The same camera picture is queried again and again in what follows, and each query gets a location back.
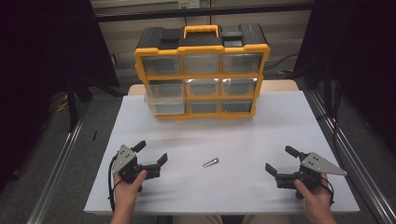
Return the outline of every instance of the storage organizer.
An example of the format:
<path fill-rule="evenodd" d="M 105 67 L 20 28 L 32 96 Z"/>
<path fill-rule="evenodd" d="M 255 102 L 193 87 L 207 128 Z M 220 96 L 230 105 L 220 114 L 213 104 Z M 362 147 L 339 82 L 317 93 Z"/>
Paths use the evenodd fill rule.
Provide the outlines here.
<path fill-rule="evenodd" d="M 270 48 L 259 24 L 147 28 L 136 71 L 157 119 L 250 118 Z"/>

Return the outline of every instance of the human hand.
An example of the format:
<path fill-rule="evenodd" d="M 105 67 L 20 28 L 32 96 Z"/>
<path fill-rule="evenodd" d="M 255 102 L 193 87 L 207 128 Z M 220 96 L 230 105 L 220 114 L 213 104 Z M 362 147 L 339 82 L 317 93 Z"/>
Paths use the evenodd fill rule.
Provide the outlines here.
<path fill-rule="evenodd" d="M 132 184 L 122 181 L 119 174 L 114 175 L 114 183 L 120 183 L 114 188 L 116 208 L 111 219 L 112 224 L 130 223 L 136 206 L 137 190 L 146 179 L 147 174 L 147 171 L 141 171 Z"/>
<path fill-rule="evenodd" d="M 321 174 L 321 177 L 327 180 L 326 174 Z M 326 180 L 321 180 L 321 183 L 328 187 Z M 297 190 L 305 197 L 305 210 L 309 221 L 312 224 L 336 224 L 332 212 L 330 210 L 330 194 L 322 186 L 317 186 L 310 191 L 305 184 L 296 179 L 294 185 Z"/>

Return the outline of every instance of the white wall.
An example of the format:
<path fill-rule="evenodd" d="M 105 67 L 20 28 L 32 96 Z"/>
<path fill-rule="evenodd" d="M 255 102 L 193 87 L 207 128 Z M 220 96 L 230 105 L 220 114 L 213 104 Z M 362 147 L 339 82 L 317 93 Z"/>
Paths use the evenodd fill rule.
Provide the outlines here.
<path fill-rule="evenodd" d="M 257 6 L 309 1 L 313 0 L 212 0 L 212 7 Z M 96 14 L 178 8 L 177 1 L 172 0 L 92 0 L 92 6 Z M 209 7 L 209 1 L 201 0 L 201 7 Z M 212 23 L 223 26 L 235 26 L 245 22 L 259 23 L 271 47 L 270 63 L 299 52 L 309 15 L 310 11 L 224 15 L 212 16 Z M 209 24 L 209 17 L 187 18 L 187 24 Z M 118 76 L 133 74 L 134 58 L 132 54 L 146 27 L 180 28 L 183 25 L 185 25 L 184 18 L 100 23 L 108 51 L 117 58 L 119 66 L 116 67 L 116 72 Z"/>

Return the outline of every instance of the white table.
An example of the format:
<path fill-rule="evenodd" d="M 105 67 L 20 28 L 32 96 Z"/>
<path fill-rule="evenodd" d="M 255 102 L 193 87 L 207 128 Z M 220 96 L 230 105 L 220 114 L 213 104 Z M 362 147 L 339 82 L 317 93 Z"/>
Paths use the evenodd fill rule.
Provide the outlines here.
<path fill-rule="evenodd" d="M 285 152 L 286 145 L 337 164 L 301 91 L 262 93 L 253 119 L 159 120 L 143 96 L 125 96 L 85 212 L 112 214 L 108 165 L 120 145 L 141 140 L 148 145 L 137 154 L 138 163 L 155 163 L 165 152 L 169 160 L 161 177 L 143 183 L 137 215 L 303 213 L 295 190 L 278 189 L 264 164 L 280 173 L 298 171 L 299 161 Z M 203 168 L 214 158 L 220 162 Z M 360 211 L 343 176 L 329 175 L 329 181 L 335 189 L 332 211 Z"/>

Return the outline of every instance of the cable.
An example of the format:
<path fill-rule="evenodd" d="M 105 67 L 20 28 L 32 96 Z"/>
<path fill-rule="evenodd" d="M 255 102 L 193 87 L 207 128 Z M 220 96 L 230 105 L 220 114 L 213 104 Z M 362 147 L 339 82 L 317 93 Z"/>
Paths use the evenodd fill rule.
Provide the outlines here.
<path fill-rule="evenodd" d="M 114 192 L 114 189 L 116 188 L 116 186 L 117 186 L 121 181 L 122 181 L 122 180 L 119 180 L 119 182 L 117 182 L 117 184 L 114 185 L 114 187 L 113 187 L 113 192 Z"/>
<path fill-rule="evenodd" d="M 285 62 L 288 58 L 291 58 L 291 57 L 297 56 L 297 55 L 298 55 L 298 53 L 294 53 L 294 54 L 288 55 L 288 56 L 286 56 L 286 57 L 283 57 L 283 58 L 281 58 L 279 61 L 277 61 L 277 63 L 270 64 L 270 65 L 268 65 L 268 66 L 264 66 L 264 70 L 268 70 L 268 69 L 275 68 L 275 67 L 277 67 L 280 63 Z"/>
<path fill-rule="evenodd" d="M 333 199 L 334 199 L 334 188 L 332 187 L 332 183 L 330 183 L 329 180 L 327 180 L 327 179 L 325 179 L 325 178 L 323 178 L 323 177 L 321 177 L 321 179 L 324 180 L 324 181 L 326 181 L 326 182 L 329 184 L 330 188 L 332 188 L 332 189 L 329 189 L 329 188 L 326 187 L 324 184 L 320 183 L 320 185 L 321 185 L 324 189 L 326 189 L 327 191 L 329 191 L 329 193 L 330 193 L 330 206 L 332 206 L 332 204 L 334 204 L 334 200 L 333 200 Z"/>
<path fill-rule="evenodd" d="M 209 1 L 209 7 L 212 7 L 212 0 Z M 209 16 L 209 24 L 212 24 L 212 15 Z"/>
<path fill-rule="evenodd" d="M 187 18 L 186 17 L 183 18 L 184 18 L 184 24 L 187 26 Z"/>
<path fill-rule="evenodd" d="M 113 157 L 113 159 L 111 159 L 110 165 L 108 167 L 108 199 L 110 200 L 110 206 L 111 206 L 111 210 L 114 213 L 114 209 L 116 207 L 116 203 L 114 201 L 114 188 L 120 183 L 117 183 L 114 188 L 111 188 L 111 168 L 113 167 L 113 163 L 114 161 L 117 159 L 117 155 L 115 155 Z"/>

